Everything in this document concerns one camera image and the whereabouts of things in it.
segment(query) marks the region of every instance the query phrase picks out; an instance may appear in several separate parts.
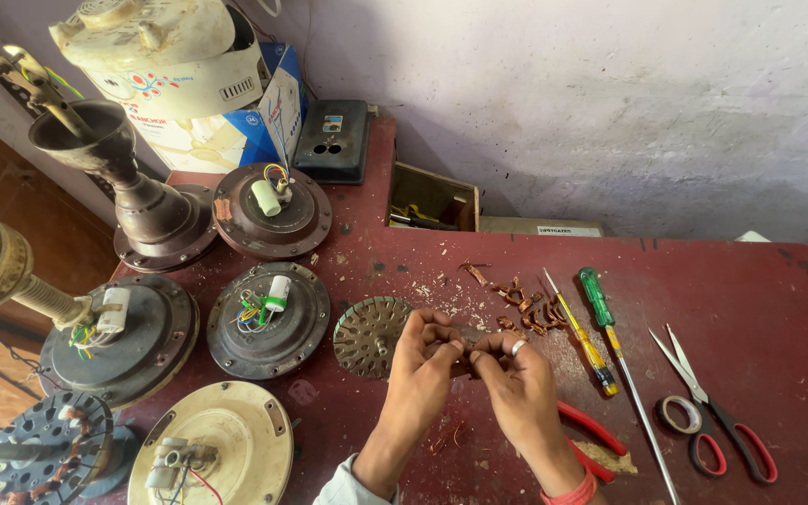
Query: silver ring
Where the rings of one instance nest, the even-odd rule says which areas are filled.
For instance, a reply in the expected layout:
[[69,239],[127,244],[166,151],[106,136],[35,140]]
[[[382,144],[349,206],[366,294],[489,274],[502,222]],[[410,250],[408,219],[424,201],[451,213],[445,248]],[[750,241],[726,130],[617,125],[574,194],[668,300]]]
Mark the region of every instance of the silver ring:
[[510,350],[510,356],[516,358],[516,352],[520,350],[520,348],[525,345],[525,340],[517,340],[514,343],[513,348]]

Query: scissors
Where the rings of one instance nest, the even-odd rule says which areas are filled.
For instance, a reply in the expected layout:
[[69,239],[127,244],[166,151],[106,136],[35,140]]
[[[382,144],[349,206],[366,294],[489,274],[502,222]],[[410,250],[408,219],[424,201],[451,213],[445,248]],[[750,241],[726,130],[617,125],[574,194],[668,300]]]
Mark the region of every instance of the scissors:
[[[678,356],[677,359],[675,356],[672,356],[672,353],[670,353],[669,350],[666,349],[666,346],[664,346],[660,339],[657,338],[653,330],[650,328],[647,328],[647,330],[650,332],[650,336],[654,337],[656,343],[659,344],[660,349],[663,350],[663,353],[665,353],[669,361],[672,362],[672,365],[678,371],[679,375],[681,375],[681,378],[684,380],[685,384],[688,385],[688,389],[690,389],[691,402],[693,402],[693,407],[696,409],[697,415],[695,416],[694,412],[689,410],[687,406],[682,405],[685,406],[686,410],[688,410],[688,414],[691,419],[692,426],[690,427],[690,430],[680,429],[677,424],[675,424],[671,419],[668,419],[668,414],[666,413],[665,408],[666,404],[674,401],[674,398],[676,397],[664,398],[661,404],[658,405],[657,413],[661,419],[663,415],[666,417],[668,420],[667,426],[670,426],[673,429],[678,429],[679,432],[691,434],[689,447],[691,463],[693,463],[694,466],[697,467],[697,469],[700,470],[704,475],[709,477],[720,477],[724,475],[725,469],[727,468],[722,449],[713,439],[714,431],[712,422],[705,415],[702,415],[703,404],[706,404],[715,419],[718,420],[719,424],[722,425],[725,434],[728,435],[728,438],[735,443],[735,448],[737,448],[738,452],[743,456],[744,461],[747,463],[747,469],[750,472],[750,477],[758,483],[774,483],[779,477],[779,470],[775,465],[775,460],[772,459],[772,455],[769,454],[769,450],[766,449],[765,444],[762,443],[762,440],[759,439],[753,430],[746,425],[735,421],[730,415],[728,415],[728,412],[722,410],[722,407],[715,403],[712,396],[707,395],[703,391],[703,388],[700,387],[700,384],[697,382],[697,378],[694,377],[694,372],[690,368],[688,359],[685,358],[684,351],[681,350],[679,340],[675,338],[675,333],[672,332],[672,328],[669,328],[669,325],[666,325],[666,328],[669,330],[669,337],[672,338],[672,346],[675,348],[675,354]],[[763,461],[766,463],[766,476],[763,476],[759,471],[759,467],[757,466],[756,461],[753,459],[753,454],[750,453],[749,449],[747,449],[746,443],[741,439],[738,431],[742,431],[744,435],[753,441],[753,444],[756,446],[757,453],[759,453]],[[718,461],[718,467],[715,470],[710,470],[702,461],[700,461],[701,440],[706,442],[715,454],[715,458]]]

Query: red pliers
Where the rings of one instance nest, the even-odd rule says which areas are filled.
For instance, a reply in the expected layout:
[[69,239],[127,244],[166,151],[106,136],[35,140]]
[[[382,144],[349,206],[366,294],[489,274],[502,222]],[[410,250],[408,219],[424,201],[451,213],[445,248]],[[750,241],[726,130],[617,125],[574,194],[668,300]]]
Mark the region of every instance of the red pliers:
[[[597,422],[593,418],[591,418],[588,414],[578,410],[576,407],[571,405],[565,404],[559,400],[556,401],[556,409],[563,415],[567,416],[569,419],[572,419],[582,426],[586,427],[588,430],[597,435],[597,437],[605,444],[607,447],[613,449],[618,455],[626,455],[628,454],[628,449],[626,448],[625,444],[620,442],[619,439],[613,435],[610,430],[607,430],[603,427],[600,422]],[[605,483],[611,483],[616,479],[616,476],[612,473],[611,470],[607,469],[600,463],[594,461],[593,459],[589,458],[585,453],[582,452],[581,449],[576,447],[576,444],[572,443],[567,437],[567,442],[569,442],[569,447],[573,449],[573,452],[576,453],[576,457],[578,458],[579,463],[582,465],[588,465],[591,468],[591,473],[600,477]]]

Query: scissors handle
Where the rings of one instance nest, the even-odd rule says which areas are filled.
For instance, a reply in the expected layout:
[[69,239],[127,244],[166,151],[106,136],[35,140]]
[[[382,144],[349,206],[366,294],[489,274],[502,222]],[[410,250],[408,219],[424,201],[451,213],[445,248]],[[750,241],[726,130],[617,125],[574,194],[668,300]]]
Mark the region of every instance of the scissors handle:
[[[700,429],[690,436],[690,444],[688,445],[688,450],[690,452],[690,462],[694,464],[704,476],[707,477],[721,477],[725,475],[725,470],[728,469],[728,465],[725,463],[725,454],[722,452],[722,448],[715,442],[713,439],[713,422],[709,420],[708,416],[703,415],[703,405],[697,401],[695,398],[691,398],[691,401],[694,402],[694,406],[697,407],[698,412],[700,412]],[[715,455],[715,461],[717,466],[714,470],[707,467],[707,465],[700,459],[700,444],[701,442],[706,443],[709,446],[709,450]]]
[[[735,448],[737,448],[738,452],[743,456],[744,462],[747,464],[747,470],[750,472],[750,477],[758,483],[774,483],[779,477],[779,469],[775,465],[775,460],[772,459],[772,455],[769,454],[769,450],[766,449],[766,445],[762,443],[762,440],[760,440],[756,433],[754,433],[753,430],[751,430],[748,426],[737,422],[732,418],[732,416],[728,415],[728,412],[722,410],[722,407],[715,404],[712,396],[709,397],[707,404],[715,416],[715,419],[718,419],[719,424],[721,424],[722,428],[724,428],[725,434],[728,435],[728,438],[735,443]],[[763,476],[762,472],[759,471],[759,466],[757,465],[756,460],[753,459],[753,453],[750,452],[750,450],[747,448],[747,444],[739,435],[739,430],[753,441],[753,444],[756,447],[756,452],[759,454],[759,457],[762,458],[763,462],[765,462],[765,476]]]

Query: screwdriver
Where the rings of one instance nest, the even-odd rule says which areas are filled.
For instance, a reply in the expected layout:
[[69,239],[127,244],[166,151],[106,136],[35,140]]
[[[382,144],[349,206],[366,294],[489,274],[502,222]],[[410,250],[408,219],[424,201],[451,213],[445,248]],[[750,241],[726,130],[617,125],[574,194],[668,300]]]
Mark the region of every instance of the screwdriver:
[[563,310],[566,311],[569,322],[572,323],[573,330],[576,332],[576,338],[582,343],[584,354],[588,358],[588,362],[591,363],[592,368],[594,368],[594,374],[597,375],[597,380],[600,381],[600,385],[603,386],[603,392],[606,393],[607,396],[616,395],[620,391],[620,387],[617,386],[616,381],[613,380],[613,374],[610,373],[607,364],[604,363],[603,358],[600,357],[600,352],[597,351],[597,348],[595,348],[594,344],[588,339],[588,333],[584,332],[584,330],[578,326],[576,318],[569,312],[567,301],[563,299],[563,295],[561,295],[559,289],[556,288],[554,281],[550,279],[548,269],[543,267],[542,269],[544,270],[544,275],[548,278],[550,286],[554,288],[554,293],[556,293],[556,297],[560,300],[560,304],[563,305]]
[[654,436],[654,430],[650,428],[650,421],[647,419],[644,406],[641,403],[641,397],[637,395],[635,383],[631,380],[631,374],[628,373],[628,365],[626,364],[625,357],[622,355],[622,347],[620,346],[619,339],[616,338],[616,330],[613,330],[613,325],[616,319],[613,318],[610,307],[607,306],[605,296],[603,295],[603,288],[600,287],[600,282],[597,280],[597,272],[592,267],[584,267],[578,270],[578,279],[582,281],[584,292],[588,295],[588,301],[594,307],[594,315],[597,318],[597,324],[600,325],[607,332],[610,337],[610,344],[613,346],[613,352],[616,353],[616,358],[620,362],[620,368],[626,378],[628,391],[631,393],[632,402],[635,404],[638,417],[641,418],[641,423],[644,424],[644,430],[647,433],[647,440],[650,441],[650,448],[654,450],[654,457],[656,457],[657,465],[660,466],[660,473],[663,474],[663,479],[666,481],[666,487],[669,490],[669,496],[672,498],[672,503],[678,504],[678,492],[675,490],[675,485],[672,483],[672,477],[669,476],[669,469],[666,468],[666,462],[663,460],[663,454],[660,452],[660,446],[657,444],[657,438]]

